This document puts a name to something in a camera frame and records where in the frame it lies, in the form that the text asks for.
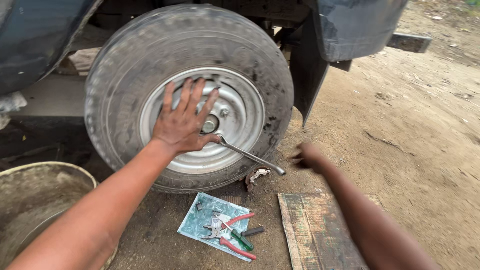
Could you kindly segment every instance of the screwdriver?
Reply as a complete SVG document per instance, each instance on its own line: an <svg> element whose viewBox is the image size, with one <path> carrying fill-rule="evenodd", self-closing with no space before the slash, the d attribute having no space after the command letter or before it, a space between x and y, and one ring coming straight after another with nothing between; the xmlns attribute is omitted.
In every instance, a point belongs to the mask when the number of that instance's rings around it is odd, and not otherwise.
<svg viewBox="0 0 480 270"><path fill-rule="evenodd" d="M230 226L228 226L225 222L223 222L223 220L221 220L220 217L217 216L217 214L214 213L214 215L216 216L216 218L218 218L219 221L221 221L223 224L225 224L225 226L232 232L232 235L234 237L236 237L247 248L247 250L249 250L249 251L253 250L253 244L250 243L245 236L243 236L239 232L237 232L236 229L232 230L232 228L230 228Z"/></svg>

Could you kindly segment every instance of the hand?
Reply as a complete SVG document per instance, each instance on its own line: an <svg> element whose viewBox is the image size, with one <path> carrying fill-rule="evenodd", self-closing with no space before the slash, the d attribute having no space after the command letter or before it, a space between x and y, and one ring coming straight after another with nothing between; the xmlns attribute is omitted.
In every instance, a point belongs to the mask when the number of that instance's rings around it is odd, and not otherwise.
<svg viewBox="0 0 480 270"><path fill-rule="evenodd" d="M180 102L175 110L172 110L172 94L174 83L169 82L165 87L163 108L153 128L152 141L164 142L171 149L174 156L190 151L202 150L209 142L219 143L220 138L215 134L200 136L200 130L205 123L205 118L213 108L218 97L218 89L214 88L208 95L208 99L202 110L196 115L197 104L205 87L205 79L200 78L195 83L190 94L193 80L188 78L183 83L180 94Z"/></svg>
<svg viewBox="0 0 480 270"><path fill-rule="evenodd" d="M297 148L300 149L300 154L293 157L293 159L300 159L296 163L297 167L301 169L313 169L314 172L323 174L323 167L325 162L328 162L325 157L323 157L320 150L310 143L301 143L297 145Z"/></svg>

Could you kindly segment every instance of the wrench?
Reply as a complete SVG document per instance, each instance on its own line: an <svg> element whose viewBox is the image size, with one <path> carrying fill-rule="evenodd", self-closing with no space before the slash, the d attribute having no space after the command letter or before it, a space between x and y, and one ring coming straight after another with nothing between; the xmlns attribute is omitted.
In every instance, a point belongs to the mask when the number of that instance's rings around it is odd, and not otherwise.
<svg viewBox="0 0 480 270"><path fill-rule="evenodd" d="M235 152L237 152L237 153L240 153L240 154L242 154L242 155L250 158L251 160L254 160L254 161L259 162L259 163L262 163L262 164L265 164L267 167L271 167L272 170L276 171L276 172L278 173L278 175L280 175L280 176L284 176L285 174L287 174L287 172L285 172L284 169L282 169L282 168L280 168L280 167L278 167L278 166L276 166L276 165L274 165L274 164L272 164L272 163L270 163L270 162L268 162L268 161L265 161L265 160L263 160L263 159L261 159L261 158L259 158L259 157L257 157L257 156L254 156L254 155L250 154L249 152L244 151L244 150L236 147L235 145L229 143L229 142L225 139L225 136L223 136L223 134L217 133L216 135L217 135L218 137L220 137L220 144L221 144L221 145L223 145L223 146L225 146L225 147L227 147L227 148L230 148L230 149L232 149L233 151L235 151Z"/></svg>

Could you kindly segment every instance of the human arm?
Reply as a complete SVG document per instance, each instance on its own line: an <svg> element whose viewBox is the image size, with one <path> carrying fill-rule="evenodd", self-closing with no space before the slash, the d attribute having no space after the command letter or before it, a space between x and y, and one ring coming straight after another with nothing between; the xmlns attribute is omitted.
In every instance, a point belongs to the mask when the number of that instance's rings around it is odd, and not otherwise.
<svg viewBox="0 0 480 270"><path fill-rule="evenodd" d="M214 134L199 136L218 97L214 89L196 115L205 80L191 93L187 79L180 102L172 110L173 83L166 86L164 105L151 141L127 165L103 181L49 226L7 268L99 269L117 245L129 219L158 175L178 154L217 142Z"/></svg>
<svg viewBox="0 0 480 270"><path fill-rule="evenodd" d="M311 144L300 144L299 166L323 175L352 240L372 270L437 270L438 266L393 219L371 202Z"/></svg>

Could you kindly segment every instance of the steel wheel rim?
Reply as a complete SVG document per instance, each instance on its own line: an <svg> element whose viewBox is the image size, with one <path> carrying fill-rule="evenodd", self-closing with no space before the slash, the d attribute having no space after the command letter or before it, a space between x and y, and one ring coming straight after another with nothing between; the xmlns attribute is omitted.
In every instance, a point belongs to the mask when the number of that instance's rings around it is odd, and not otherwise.
<svg viewBox="0 0 480 270"><path fill-rule="evenodd" d="M219 98L211 114L219 120L214 131L225 135L232 144L249 151L260 136L264 125L264 103L255 85L245 76L219 67L193 68L175 74L165 80L150 94L140 116L140 138L145 146L152 136L153 125L160 111L165 85L173 81L176 91L173 94L173 107L179 101L184 79L206 79L202 98L197 106L201 110L208 93L219 87ZM167 168L185 174L204 174L221 171L242 158L220 144L208 143L202 151L189 152L176 157Z"/></svg>

